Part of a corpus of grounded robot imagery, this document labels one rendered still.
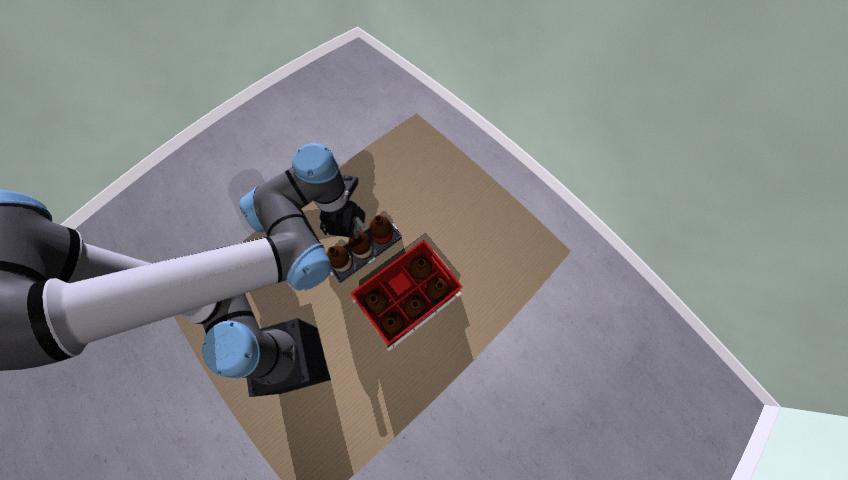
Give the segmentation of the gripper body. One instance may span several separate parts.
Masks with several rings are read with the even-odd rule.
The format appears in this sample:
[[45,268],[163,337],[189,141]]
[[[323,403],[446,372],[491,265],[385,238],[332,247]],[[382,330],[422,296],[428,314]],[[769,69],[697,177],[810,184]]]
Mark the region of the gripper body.
[[[348,204],[347,204],[348,202]],[[320,224],[320,229],[327,235],[335,235],[335,236],[343,236],[343,237],[353,237],[354,226],[353,223],[354,216],[356,215],[356,203],[353,201],[349,201],[349,196],[347,198],[346,203],[340,209],[333,212],[325,212],[321,210],[320,220],[322,221]],[[345,208],[346,207],[346,208]],[[343,211],[343,209],[345,209]],[[343,211],[339,213],[339,211]],[[327,215],[328,214],[328,215]],[[329,222],[330,224],[329,224]],[[333,222],[337,221],[337,222]],[[324,231],[325,229],[325,231]]]

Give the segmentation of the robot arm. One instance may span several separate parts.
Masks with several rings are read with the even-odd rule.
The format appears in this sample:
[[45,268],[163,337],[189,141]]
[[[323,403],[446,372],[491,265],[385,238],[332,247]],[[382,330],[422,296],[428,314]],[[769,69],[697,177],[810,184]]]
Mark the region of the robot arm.
[[332,212],[351,197],[358,177],[341,175],[333,158],[307,144],[291,168],[241,198],[245,219],[267,237],[153,264],[85,244],[39,200],[0,190],[0,371],[60,362],[90,342],[181,314],[203,325],[214,373],[284,382],[297,344],[284,331],[261,331],[244,293],[285,280],[308,290],[330,274],[301,208],[314,201]]

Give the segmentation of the red plastic crate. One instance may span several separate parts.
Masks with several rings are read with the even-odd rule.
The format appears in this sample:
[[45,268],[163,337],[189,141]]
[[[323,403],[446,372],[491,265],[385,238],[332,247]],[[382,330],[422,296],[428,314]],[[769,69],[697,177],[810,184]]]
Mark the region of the red plastic crate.
[[[410,263],[416,257],[425,257],[430,261],[430,263],[432,265],[432,271],[431,271],[431,275],[430,275],[431,278],[430,277],[427,278],[421,284],[417,284],[413,280],[413,278],[409,275]],[[425,290],[426,290],[427,284],[429,283],[430,280],[432,280],[434,278],[444,279],[448,283],[449,289],[450,289],[449,290],[450,295],[448,294],[448,296],[438,304],[432,304],[432,302],[425,295]],[[380,284],[383,287],[381,287]],[[439,257],[430,248],[430,246],[426,243],[426,241],[423,240],[419,244],[417,244],[415,247],[410,249],[408,252],[406,252],[404,255],[402,255],[397,260],[395,260],[393,263],[391,263],[386,268],[384,268],[382,271],[377,273],[371,279],[366,281],[360,287],[358,287],[356,289],[356,300],[357,300],[357,304],[360,306],[362,311],[365,313],[367,318],[373,324],[373,326],[378,331],[378,333],[381,335],[381,337],[384,339],[384,341],[391,344],[392,341],[396,342],[398,339],[400,339],[402,337],[400,335],[402,335],[402,334],[405,335],[407,332],[409,332],[411,329],[413,329],[416,325],[418,325],[420,320],[422,320],[424,317],[428,316],[427,315],[428,313],[432,314],[432,311],[433,312],[436,311],[439,307],[441,307],[444,303],[446,303],[449,299],[451,299],[459,291],[458,289],[461,289],[462,287],[463,286],[458,282],[458,280],[453,276],[453,274],[449,271],[449,269],[439,259]],[[392,310],[391,312],[397,312],[402,316],[404,323],[405,323],[405,326],[404,326],[404,331],[402,331],[399,335],[397,335],[397,336],[386,335],[385,333],[383,333],[383,331],[381,329],[380,321],[381,321],[381,318],[383,317],[382,314],[384,314],[388,309],[386,309],[384,312],[382,312],[380,315],[378,315],[376,317],[376,315],[373,315],[372,313],[370,313],[365,308],[364,299],[365,299],[366,295],[370,291],[373,291],[373,290],[382,291],[386,295],[386,297],[389,301],[390,306],[389,306],[388,309]],[[414,291],[414,292],[412,292],[412,291]],[[424,294],[424,296],[421,292]],[[393,303],[393,301],[390,299],[390,297],[388,295],[394,300],[395,303]],[[427,304],[426,313],[416,321],[408,319],[408,317],[405,315],[404,310],[403,310],[404,301],[409,296],[412,296],[412,295],[418,295],[418,296],[423,297],[426,301],[426,304]],[[443,301],[445,301],[445,302],[443,302]],[[399,311],[399,309],[397,308],[396,305],[400,308],[401,312],[407,317],[407,320],[409,322],[405,319],[405,317],[402,315],[402,313]],[[411,324],[413,323],[413,324],[411,325],[410,323]],[[397,337],[399,337],[399,338],[397,338]]]

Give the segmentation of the brown glass bottle with cream label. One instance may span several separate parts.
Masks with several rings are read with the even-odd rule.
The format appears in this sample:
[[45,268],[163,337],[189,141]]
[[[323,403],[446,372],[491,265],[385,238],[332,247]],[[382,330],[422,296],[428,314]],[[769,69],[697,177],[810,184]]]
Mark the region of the brown glass bottle with cream label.
[[[372,295],[372,294],[375,294],[375,295]],[[376,315],[376,316],[378,316],[379,314],[381,314],[382,312],[384,312],[388,308],[388,306],[387,306],[388,303],[389,303],[389,301],[388,301],[386,295],[379,290],[373,290],[373,291],[369,292],[364,299],[364,305],[365,305],[366,309],[370,313],[372,313],[373,315]]]
[[357,239],[354,237],[354,233],[353,233],[353,237],[349,238],[348,244],[349,244],[351,251],[353,252],[355,257],[358,258],[358,259],[361,259],[361,260],[367,259],[373,253],[373,246],[372,246],[372,243],[370,241],[370,238],[364,232],[360,232],[359,237]]

